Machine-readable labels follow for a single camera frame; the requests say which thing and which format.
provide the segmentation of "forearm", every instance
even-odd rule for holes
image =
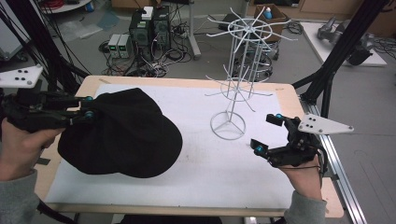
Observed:
[[[310,199],[294,191],[285,219],[288,224],[325,224],[326,204],[326,201]]]
[[[0,223],[30,223],[38,205],[36,179],[37,171],[33,171],[19,179],[0,181]]]

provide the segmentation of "white board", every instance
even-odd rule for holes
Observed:
[[[102,85],[97,94],[139,86]],[[176,163],[162,175],[139,179],[127,175],[85,175],[62,161],[46,203],[93,203],[144,206],[288,208],[293,188],[286,176],[254,155],[250,138],[270,147],[286,145],[287,131],[265,122],[266,114],[279,113],[274,92],[253,95],[237,103],[235,112],[247,124],[246,134],[228,141],[212,133],[213,115],[229,101],[219,90],[140,86],[153,98],[183,136]]]
[[[304,27],[304,34],[308,38],[311,43],[312,48],[315,50],[315,53],[320,58],[320,61],[324,63],[327,57],[329,57],[333,44],[329,42],[327,39],[318,39],[318,29],[322,27],[325,23],[315,23],[315,22],[301,22],[301,25]],[[366,61],[358,66],[385,66],[387,63],[372,49],[370,50],[373,53]],[[343,65],[350,65],[348,62],[344,62]]]

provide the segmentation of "black pole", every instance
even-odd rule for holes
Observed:
[[[301,95],[303,101],[314,105],[323,92],[322,108],[320,115],[327,118],[329,115],[330,98],[332,91],[332,80],[346,60],[353,52],[355,46],[361,40],[371,23],[380,13],[382,8],[389,0],[365,0],[349,23],[346,30],[335,44],[329,57],[319,68],[319,70],[309,77],[305,77],[300,81],[292,84],[294,89],[298,89],[311,82],[308,90]]]

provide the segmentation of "gray floor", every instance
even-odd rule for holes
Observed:
[[[59,15],[59,23],[79,21],[84,25],[96,24],[104,17],[103,9],[93,13],[75,10]],[[206,21],[197,17],[195,27]],[[112,34],[127,32],[128,20],[119,20],[115,26],[99,32],[88,39],[76,39],[67,45],[78,56],[92,74],[99,75],[106,69],[106,60],[98,46],[108,40]],[[203,27],[215,27],[206,22]],[[202,29],[197,33],[212,32]],[[286,36],[298,38],[298,41],[283,40],[280,55],[273,61],[274,74],[267,82],[293,83],[316,72],[321,63],[304,35]],[[223,64],[228,64],[231,38],[227,35],[207,37],[197,35],[196,39],[202,52],[201,59],[169,66],[170,78],[197,78],[205,76],[224,79]],[[337,120],[355,127],[354,133],[332,136],[346,175],[358,198],[368,223],[396,223],[396,61],[386,54],[381,57],[388,63],[385,67],[342,66],[333,81],[332,100],[329,119]],[[6,63],[1,70],[7,70],[22,63]],[[297,90],[303,93],[306,87]],[[111,215],[82,214],[80,223],[111,222]],[[39,214],[34,223],[56,223]],[[242,223],[241,217],[224,217],[223,223]],[[347,215],[341,219],[328,219],[328,223],[351,223]]]

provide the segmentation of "black hat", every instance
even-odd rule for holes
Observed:
[[[142,90],[104,93],[89,102],[99,111],[94,124],[78,123],[62,133],[58,151],[88,175],[160,175],[180,154],[177,126]]]

